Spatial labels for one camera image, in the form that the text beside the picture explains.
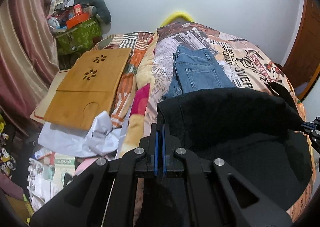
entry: orange box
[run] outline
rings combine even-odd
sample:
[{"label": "orange box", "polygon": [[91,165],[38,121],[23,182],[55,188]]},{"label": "orange box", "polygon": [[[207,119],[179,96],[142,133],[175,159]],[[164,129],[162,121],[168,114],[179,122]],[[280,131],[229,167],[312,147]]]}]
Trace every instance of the orange box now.
[{"label": "orange box", "polygon": [[89,13],[83,13],[75,15],[73,18],[69,19],[67,23],[68,29],[74,27],[75,25],[87,21],[90,18]]}]

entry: pile of clothes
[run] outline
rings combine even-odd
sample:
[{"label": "pile of clothes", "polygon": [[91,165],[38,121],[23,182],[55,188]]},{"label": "pile of clothes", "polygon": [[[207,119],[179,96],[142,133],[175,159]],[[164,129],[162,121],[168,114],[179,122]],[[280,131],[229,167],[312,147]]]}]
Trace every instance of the pile of clothes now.
[{"label": "pile of clothes", "polygon": [[66,22],[76,15],[73,7],[78,4],[85,13],[96,17],[100,22],[111,22],[111,15],[104,0],[54,0],[47,16],[49,26],[52,29],[67,29]]}]

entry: orange fabric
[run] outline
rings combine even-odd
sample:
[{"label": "orange fabric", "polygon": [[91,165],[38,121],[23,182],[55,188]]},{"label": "orange fabric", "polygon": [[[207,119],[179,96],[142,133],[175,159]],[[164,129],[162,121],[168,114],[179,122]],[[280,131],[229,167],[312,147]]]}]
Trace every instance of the orange fabric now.
[{"label": "orange fabric", "polygon": [[[128,48],[132,49],[128,63],[120,79],[115,95],[114,110],[110,116],[113,127],[121,127],[124,117],[133,102],[136,92],[137,68],[144,57],[153,34],[147,32],[137,32],[132,34],[122,34],[113,37],[110,44],[103,49]],[[99,43],[94,49],[100,49]]]}]

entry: yellow object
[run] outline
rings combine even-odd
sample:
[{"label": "yellow object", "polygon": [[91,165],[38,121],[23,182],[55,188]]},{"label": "yellow object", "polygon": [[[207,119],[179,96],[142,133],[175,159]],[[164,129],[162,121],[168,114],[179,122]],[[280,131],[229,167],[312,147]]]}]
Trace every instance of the yellow object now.
[{"label": "yellow object", "polygon": [[178,17],[181,17],[181,18],[185,19],[186,21],[193,22],[193,18],[191,17],[191,15],[189,15],[185,12],[182,12],[182,11],[178,11],[178,12],[175,12],[172,15],[170,15],[166,20],[164,20],[164,22],[161,24],[160,27],[170,24],[173,20],[175,20]]},{"label": "yellow object", "polygon": [[0,115],[0,133],[2,133],[4,126],[5,126],[5,121],[2,117],[2,115]]},{"label": "yellow object", "polygon": [[33,209],[32,209],[32,207],[31,207],[31,205],[30,205],[30,203],[29,203],[29,201],[28,201],[28,199],[27,199],[25,194],[23,194],[23,200],[26,203],[26,207],[27,207],[28,213],[30,214],[30,216],[32,216],[35,212],[33,211]]}]

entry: black cloth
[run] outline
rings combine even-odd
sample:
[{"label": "black cloth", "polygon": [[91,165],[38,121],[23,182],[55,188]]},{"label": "black cloth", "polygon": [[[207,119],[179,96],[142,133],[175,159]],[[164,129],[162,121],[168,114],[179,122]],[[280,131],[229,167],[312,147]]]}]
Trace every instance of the black cloth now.
[{"label": "black cloth", "polygon": [[[306,137],[293,131],[302,119],[294,102],[290,103],[290,94],[284,95],[287,101],[244,88],[199,90],[159,103],[157,125],[167,122],[170,134],[199,157],[224,159],[287,210],[307,187],[312,166]],[[148,196],[155,187],[157,195]],[[138,226],[145,221],[160,226],[159,220],[161,226],[189,226],[181,179],[145,182],[144,195],[140,215],[144,220]],[[154,204],[160,215],[156,218],[150,217]]]}]

